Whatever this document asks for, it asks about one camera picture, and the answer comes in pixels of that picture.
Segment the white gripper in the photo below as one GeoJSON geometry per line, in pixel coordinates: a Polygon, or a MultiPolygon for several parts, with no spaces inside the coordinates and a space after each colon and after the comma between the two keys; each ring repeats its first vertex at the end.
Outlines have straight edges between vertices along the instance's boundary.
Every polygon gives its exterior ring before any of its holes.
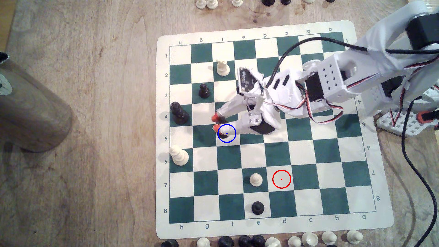
{"type": "Polygon", "coordinates": [[[245,68],[245,95],[237,94],[221,108],[216,110],[211,120],[215,123],[212,129],[219,137],[240,134],[271,134],[282,127],[280,112],[300,113],[305,100],[294,80],[297,73],[291,75],[290,70],[275,74],[274,79],[264,78],[257,70],[245,68]],[[243,111],[247,113],[237,121],[220,123],[232,115],[243,111]]]}

